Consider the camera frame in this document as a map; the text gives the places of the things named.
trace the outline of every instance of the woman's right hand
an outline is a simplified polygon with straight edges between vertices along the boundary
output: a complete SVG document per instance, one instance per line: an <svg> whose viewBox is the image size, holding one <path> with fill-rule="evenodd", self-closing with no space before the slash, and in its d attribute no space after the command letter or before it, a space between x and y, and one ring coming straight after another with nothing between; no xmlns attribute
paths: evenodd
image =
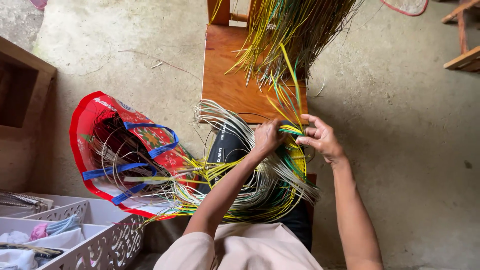
<svg viewBox="0 0 480 270"><path fill-rule="evenodd" d="M301 118L313 123L315 128L307 127L305 129L306 137L299 136L297 138L298 145L308 145L315 148L324 156L325 161L332 165L347 160L331 126L325 124L320 118L309 114L302 114Z"/></svg>

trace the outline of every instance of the shirt sleeve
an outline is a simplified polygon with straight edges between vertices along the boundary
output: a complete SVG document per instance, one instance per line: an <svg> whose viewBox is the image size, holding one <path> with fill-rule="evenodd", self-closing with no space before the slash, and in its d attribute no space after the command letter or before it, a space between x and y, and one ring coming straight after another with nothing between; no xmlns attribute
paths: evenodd
<svg viewBox="0 0 480 270"><path fill-rule="evenodd" d="M158 259L153 269L211 270L215 265L215 243L212 237L195 232L175 241Z"/></svg>

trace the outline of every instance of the woman's left hand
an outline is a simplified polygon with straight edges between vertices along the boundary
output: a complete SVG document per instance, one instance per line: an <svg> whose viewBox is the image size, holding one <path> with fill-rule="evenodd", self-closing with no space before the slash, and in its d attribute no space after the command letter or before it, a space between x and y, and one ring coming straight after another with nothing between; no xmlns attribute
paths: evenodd
<svg viewBox="0 0 480 270"><path fill-rule="evenodd" d="M278 119L257 125L255 130L255 147L251 153L259 155L263 160L275 151L287 137L287 133L280 134L278 129L281 122Z"/></svg>

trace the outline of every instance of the hand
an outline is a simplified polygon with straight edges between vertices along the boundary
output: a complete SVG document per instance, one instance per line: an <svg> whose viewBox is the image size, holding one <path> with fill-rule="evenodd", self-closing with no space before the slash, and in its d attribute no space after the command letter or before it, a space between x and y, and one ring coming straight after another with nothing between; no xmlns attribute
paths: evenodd
<svg viewBox="0 0 480 270"><path fill-rule="evenodd" d="M279 128L280 121L278 119L257 125L255 147L252 152L258 154L262 160L275 151L287 137L286 133L279 134Z"/></svg>
<svg viewBox="0 0 480 270"><path fill-rule="evenodd" d="M315 148L329 164L337 164L347 158L342 146L333 134L331 126L325 124L320 118L309 114L302 114L301 118L314 123L316 128L307 127L305 129L307 137L299 136L296 142L298 145L303 144Z"/></svg>

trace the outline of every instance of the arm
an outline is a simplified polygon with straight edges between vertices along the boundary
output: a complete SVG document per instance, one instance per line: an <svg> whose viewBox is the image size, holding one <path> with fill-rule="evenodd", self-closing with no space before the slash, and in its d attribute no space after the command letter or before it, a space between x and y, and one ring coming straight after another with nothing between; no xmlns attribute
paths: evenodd
<svg viewBox="0 0 480 270"><path fill-rule="evenodd" d="M347 268L382 270L382 255L375 229L361 200L348 158L333 129L318 117L309 114L301 117L314 123L315 128L306 128L307 137L299 137L297 144L314 147L332 165L338 230Z"/></svg>
<svg viewBox="0 0 480 270"><path fill-rule="evenodd" d="M280 121L274 120L257 126L255 147L205 197L190 219L183 235L203 232L215 238L218 225L237 198L247 178L285 138L278 134L279 125Z"/></svg>

